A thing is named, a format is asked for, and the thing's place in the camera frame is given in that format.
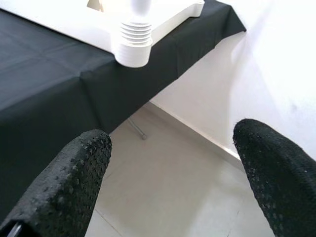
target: black textured fabric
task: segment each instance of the black textured fabric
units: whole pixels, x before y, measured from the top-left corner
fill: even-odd
[[[241,31],[231,6],[206,0],[201,17],[181,24],[152,48],[148,65],[132,69],[0,10],[0,221],[65,144],[84,131],[112,132]]]
[[[276,237],[316,236],[316,162],[295,143],[253,119],[235,126],[234,143]]]
[[[111,149],[101,130],[74,139],[28,187],[0,228],[20,221],[41,237],[84,237]]]

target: white floor tile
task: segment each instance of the white floor tile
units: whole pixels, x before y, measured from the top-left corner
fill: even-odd
[[[85,237],[121,237],[121,235],[94,210]]]
[[[244,173],[151,114],[134,119],[148,139],[127,123],[113,133],[113,160],[96,204],[122,236],[238,236],[238,222],[269,228],[253,221],[254,213],[264,220],[257,206],[244,204],[251,194]]]

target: white plastic object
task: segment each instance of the white plastic object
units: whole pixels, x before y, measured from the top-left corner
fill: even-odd
[[[203,0],[127,0],[104,12],[88,0],[0,0],[0,8],[114,54],[127,67],[148,63],[154,44],[189,17],[201,15]]]

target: table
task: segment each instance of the table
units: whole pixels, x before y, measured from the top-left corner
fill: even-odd
[[[113,55],[0,10],[0,221],[57,153],[84,131],[112,132],[221,39],[245,31],[207,0],[132,69]]]

